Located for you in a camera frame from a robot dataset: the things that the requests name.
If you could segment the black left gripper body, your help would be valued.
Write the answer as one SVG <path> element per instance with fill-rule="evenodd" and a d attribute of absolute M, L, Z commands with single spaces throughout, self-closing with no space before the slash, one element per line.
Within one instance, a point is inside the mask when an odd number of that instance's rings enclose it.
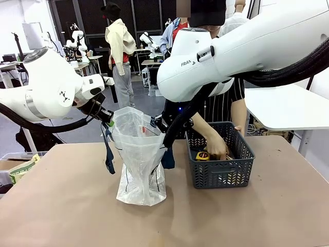
<path fill-rule="evenodd" d="M 86 104 L 77 107 L 77 109 L 86 115 L 87 122 L 93 119 L 100 120 L 102 122 L 111 122 L 113 118 L 113 111 L 106 110 L 102 104 L 105 100 L 105 96 L 102 93 L 94 96 Z"/>

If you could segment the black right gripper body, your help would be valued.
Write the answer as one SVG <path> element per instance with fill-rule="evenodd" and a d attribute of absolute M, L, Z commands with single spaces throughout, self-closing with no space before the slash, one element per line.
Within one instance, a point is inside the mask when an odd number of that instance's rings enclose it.
<path fill-rule="evenodd" d="M 165 125 L 165 130 L 167 131 L 174 119 L 184 110 L 184 102 L 172 102 L 165 100 L 164 109 L 161 113 L 162 124 Z"/>

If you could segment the person's right hand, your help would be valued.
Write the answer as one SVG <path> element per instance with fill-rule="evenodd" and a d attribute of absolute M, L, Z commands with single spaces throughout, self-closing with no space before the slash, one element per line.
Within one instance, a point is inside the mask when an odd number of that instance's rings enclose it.
<path fill-rule="evenodd" d="M 226 154 L 228 151 L 227 145 L 215 130 L 211 130 L 206 135 L 206 141 L 207 151 L 210 155 L 218 160 L 226 160 Z"/>

